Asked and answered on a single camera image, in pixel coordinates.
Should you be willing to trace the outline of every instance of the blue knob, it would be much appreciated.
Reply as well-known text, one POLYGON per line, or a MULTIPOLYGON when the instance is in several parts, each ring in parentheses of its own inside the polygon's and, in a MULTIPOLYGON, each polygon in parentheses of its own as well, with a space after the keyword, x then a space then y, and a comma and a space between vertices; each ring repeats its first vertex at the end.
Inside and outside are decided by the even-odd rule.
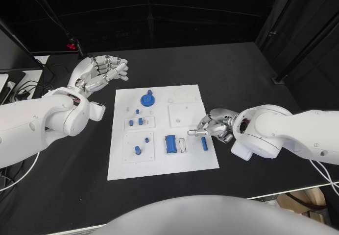
POLYGON ((136 146, 136 154, 140 155, 142 154, 142 149, 139 146, 136 146))
POLYGON ((143 95, 142 97, 142 105, 146 106, 146 107, 151 107, 153 104, 155 104, 155 96, 152 95, 152 90, 149 90, 148 94, 143 95))

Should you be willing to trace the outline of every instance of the robotic arm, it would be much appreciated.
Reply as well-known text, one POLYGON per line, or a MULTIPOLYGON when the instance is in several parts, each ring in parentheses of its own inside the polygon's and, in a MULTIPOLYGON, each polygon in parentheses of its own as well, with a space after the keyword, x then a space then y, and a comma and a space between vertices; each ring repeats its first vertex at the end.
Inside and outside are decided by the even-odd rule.
POLYGON ((68 87, 41 98, 0 106, 0 168, 18 163, 65 136, 77 136, 89 119, 100 121, 106 107, 89 101, 112 79, 127 78, 127 60, 86 58, 74 69, 68 87))
POLYGON ((254 107, 240 114, 214 109, 188 134, 213 135, 224 143, 236 137, 231 152, 247 161, 253 153, 276 158, 285 147, 302 158, 339 165, 338 120, 337 111, 311 110, 293 115, 276 105, 254 107))

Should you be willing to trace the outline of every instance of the blue object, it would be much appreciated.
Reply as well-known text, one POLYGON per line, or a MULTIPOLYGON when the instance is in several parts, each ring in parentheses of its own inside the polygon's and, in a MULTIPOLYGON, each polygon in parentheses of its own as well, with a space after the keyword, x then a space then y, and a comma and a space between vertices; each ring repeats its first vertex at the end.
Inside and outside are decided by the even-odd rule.
POLYGON ((202 137, 202 142, 204 142, 204 151, 207 151, 208 148, 207 148, 207 139, 205 139, 205 137, 202 137))
POLYGON ((146 106, 146 107, 151 107, 153 104, 155 104, 155 96, 152 95, 152 90, 149 90, 148 94, 143 95, 142 97, 142 105, 146 106))
POLYGON ((140 155, 142 154, 142 149, 139 146, 136 146, 136 154, 140 155))
POLYGON ((177 153, 177 146, 175 146, 175 136, 166 136, 166 151, 168 153, 177 153))

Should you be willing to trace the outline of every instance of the white cable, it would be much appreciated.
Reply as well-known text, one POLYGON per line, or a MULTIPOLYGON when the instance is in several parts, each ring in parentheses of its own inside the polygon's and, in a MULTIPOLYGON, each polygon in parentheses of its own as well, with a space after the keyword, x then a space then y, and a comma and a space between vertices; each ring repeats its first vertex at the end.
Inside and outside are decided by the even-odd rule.
POLYGON ((5 191, 8 188, 11 188, 13 185, 16 185, 16 184, 19 183, 19 181, 25 178, 25 176, 29 174, 29 172, 31 172, 31 170, 32 170, 32 168, 34 168, 34 166, 35 166, 35 163, 37 163, 37 161, 38 161, 39 155, 41 155, 41 152, 38 152, 38 155, 37 155, 34 164, 32 164, 31 169, 28 170, 26 174, 24 175, 24 177, 22 177, 11 186, 2 188, 2 189, 0 189, 0 192, 5 191))
POLYGON ((321 169, 319 169, 318 166, 315 165, 314 161, 312 161, 312 160, 309 160, 309 161, 311 161, 312 165, 315 166, 316 170, 319 171, 319 173, 322 174, 324 178, 331 182, 332 189, 334 189, 335 193, 337 193, 338 196, 339 196, 339 192, 338 192, 338 190, 337 190, 337 188, 335 188, 335 187, 339 188, 339 186, 338 186, 338 185, 334 183, 334 181, 332 181, 331 174, 329 174, 329 171, 328 171, 327 167, 322 165, 322 163, 321 163, 319 161, 316 161, 318 164, 324 167, 325 172, 327 172, 327 174, 328 174, 328 177, 325 176, 324 172, 321 171, 321 169))

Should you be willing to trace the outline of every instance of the black table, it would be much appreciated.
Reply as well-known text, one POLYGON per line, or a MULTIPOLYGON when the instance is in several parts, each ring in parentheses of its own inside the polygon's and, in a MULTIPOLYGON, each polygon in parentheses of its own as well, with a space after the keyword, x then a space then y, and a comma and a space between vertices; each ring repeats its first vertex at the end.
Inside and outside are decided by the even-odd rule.
MULTIPOLYGON (((113 80, 90 96, 104 104, 100 122, 90 121, 77 137, 58 140, 42 151, 37 166, 0 204, 0 234, 42 235, 107 223, 133 209, 161 200, 200 194, 244 198, 316 186, 327 180, 311 162, 286 149, 276 159, 231 153, 234 142, 214 139, 220 169, 107 181, 116 89, 198 84, 210 111, 241 112, 263 104, 301 108, 253 43, 103 52, 129 60, 130 80, 113 80)), ((51 56, 48 64, 73 71, 77 55, 51 56)), ((67 86, 70 74, 52 67, 54 86, 67 86)), ((24 172, 35 157, 25 162, 24 172)), ((327 165, 335 179, 339 166, 327 165)))

